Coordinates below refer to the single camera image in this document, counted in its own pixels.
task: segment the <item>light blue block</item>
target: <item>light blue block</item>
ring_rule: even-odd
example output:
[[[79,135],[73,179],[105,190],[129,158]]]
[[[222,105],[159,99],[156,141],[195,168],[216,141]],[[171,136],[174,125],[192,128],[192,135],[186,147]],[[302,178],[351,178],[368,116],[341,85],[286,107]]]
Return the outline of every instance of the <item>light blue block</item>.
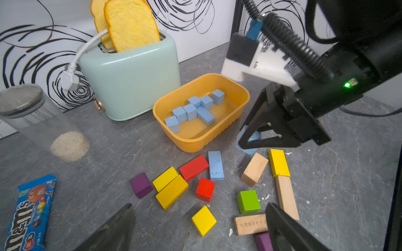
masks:
[[[180,123],[183,123],[184,121],[187,120],[187,113],[186,113],[186,111],[184,110],[184,108],[181,107],[181,106],[178,107],[178,108],[176,108],[176,109],[173,109],[173,110],[172,110],[172,115],[173,115],[173,116],[176,116],[177,121],[178,121],[179,124],[180,124]]]
[[[202,106],[197,108],[197,117],[199,117],[206,125],[215,122],[215,116]]]
[[[222,165],[221,151],[208,152],[209,179],[211,181],[224,180],[224,168]]]
[[[187,120],[192,121],[197,117],[197,108],[193,104],[188,104],[183,107],[187,113]]]
[[[193,104],[196,108],[198,108],[201,106],[201,100],[197,96],[194,96],[187,99],[187,104]]]
[[[220,105],[223,103],[225,98],[225,93],[219,89],[216,89],[213,93],[212,93],[212,100],[213,103],[216,105]]]
[[[201,99],[201,106],[204,107],[207,110],[210,110],[213,108],[213,100],[210,98],[208,95],[203,96]]]
[[[242,128],[242,130],[240,131],[240,133],[237,135],[236,137],[236,147],[239,150],[242,150],[243,152],[249,154],[249,155],[253,155],[256,151],[257,148],[253,148],[253,149],[243,149],[239,146],[239,140],[241,138],[241,136],[244,134],[245,130],[247,129],[247,125],[244,125],[244,127]],[[259,131],[255,131],[255,133],[253,133],[253,135],[251,135],[251,137],[248,139],[248,141],[253,141],[253,140],[260,140],[261,139],[261,132]]]
[[[174,132],[174,133],[180,132],[180,128],[178,126],[178,121],[177,121],[176,116],[172,116],[172,117],[165,119],[165,123],[166,123],[166,126],[170,130],[172,130],[172,132]]]

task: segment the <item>bread slice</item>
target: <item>bread slice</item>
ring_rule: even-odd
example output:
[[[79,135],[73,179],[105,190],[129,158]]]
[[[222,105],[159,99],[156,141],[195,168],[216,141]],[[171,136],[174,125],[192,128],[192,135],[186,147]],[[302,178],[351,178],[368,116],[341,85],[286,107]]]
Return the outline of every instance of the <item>bread slice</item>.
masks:
[[[91,13],[94,16],[94,22],[96,30],[99,32],[107,29],[107,23],[105,20],[105,15],[103,14],[103,8],[105,7],[105,3],[108,0],[92,0],[91,2]],[[109,34],[101,37],[100,40],[103,43],[103,46],[106,49],[113,48],[112,40],[110,39]]]
[[[104,12],[117,52],[160,41],[151,8],[144,0],[109,0]]]

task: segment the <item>wooden block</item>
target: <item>wooden block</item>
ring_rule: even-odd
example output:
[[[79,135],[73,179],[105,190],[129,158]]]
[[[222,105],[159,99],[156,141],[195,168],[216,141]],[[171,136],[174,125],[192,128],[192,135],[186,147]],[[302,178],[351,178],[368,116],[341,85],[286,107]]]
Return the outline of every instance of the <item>wooden block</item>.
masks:
[[[263,233],[260,235],[254,236],[254,242],[257,246],[258,251],[273,251],[271,238],[269,237],[269,233]]]
[[[208,169],[209,164],[203,155],[198,156],[189,163],[180,167],[180,172],[186,182],[189,182],[197,175]]]
[[[259,153],[255,153],[240,179],[250,187],[254,187],[259,181],[267,163],[268,159]]]
[[[251,214],[261,209],[255,190],[240,192],[237,195],[237,203],[241,214]]]
[[[271,149],[269,151],[269,160],[271,160],[272,175],[274,178],[278,175],[290,177],[285,153],[282,150]]]
[[[130,180],[130,184],[131,184],[131,187],[133,188],[135,195],[139,199],[144,198],[145,195],[152,192],[152,190],[153,190],[151,182],[149,181],[149,179],[145,173],[141,173],[137,177]]]
[[[237,235],[252,235],[268,231],[265,214],[256,214],[234,218]]]
[[[156,199],[164,210],[168,209],[175,200],[177,200],[185,190],[189,188],[187,182],[181,175],[178,175],[162,191],[156,195]]]
[[[211,181],[220,181],[225,179],[224,168],[222,165],[221,151],[209,151],[209,179]]]
[[[159,177],[157,177],[152,184],[155,186],[156,190],[160,192],[165,186],[167,186],[174,178],[178,176],[177,171],[174,167],[167,169]]]
[[[275,182],[278,190],[279,206],[294,220],[300,220],[290,177],[278,175],[275,177]]]
[[[195,193],[195,196],[200,200],[210,203],[214,187],[215,182],[201,178],[200,183],[198,183],[197,192]]]
[[[201,236],[204,236],[216,224],[216,219],[209,211],[207,206],[203,206],[198,213],[196,213],[191,220]]]

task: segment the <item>rice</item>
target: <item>rice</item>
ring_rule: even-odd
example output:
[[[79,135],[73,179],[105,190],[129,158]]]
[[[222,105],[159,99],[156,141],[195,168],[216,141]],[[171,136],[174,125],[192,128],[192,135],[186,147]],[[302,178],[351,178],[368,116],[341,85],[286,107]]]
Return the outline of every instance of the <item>rice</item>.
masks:
[[[89,141],[80,132],[63,133],[50,146],[52,154],[66,162],[81,159],[89,150]]]

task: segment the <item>power cord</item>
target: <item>power cord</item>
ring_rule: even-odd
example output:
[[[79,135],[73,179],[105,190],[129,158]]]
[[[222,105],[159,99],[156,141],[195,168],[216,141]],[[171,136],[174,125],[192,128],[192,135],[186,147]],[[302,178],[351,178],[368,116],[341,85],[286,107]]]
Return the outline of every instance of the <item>power cord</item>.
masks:
[[[345,113],[348,114],[352,114],[352,115],[357,115],[357,116],[363,116],[363,117],[387,117],[387,116],[391,116],[391,115],[395,115],[395,114],[399,114],[402,112],[402,108],[399,108],[393,112],[387,113],[387,114],[367,114],[367,113],[362,113],[362,112],[355,112],[355,111],[351,111],[346,109],[344,106],[340,106],[339,109]]]
[[[68,65],[67,70],[62,71],[60,81],[62,83],[63,90],[73,91],[78,87],[78,85],[80,84],[80,78],[74,73],[77,69],[78,60],[93,43],[95,43],[101,37],[105,36],[107,33],[108,30],[105,29],[94,36],[90,41],[86,42],[84,46],[76,53],[73,61]]]

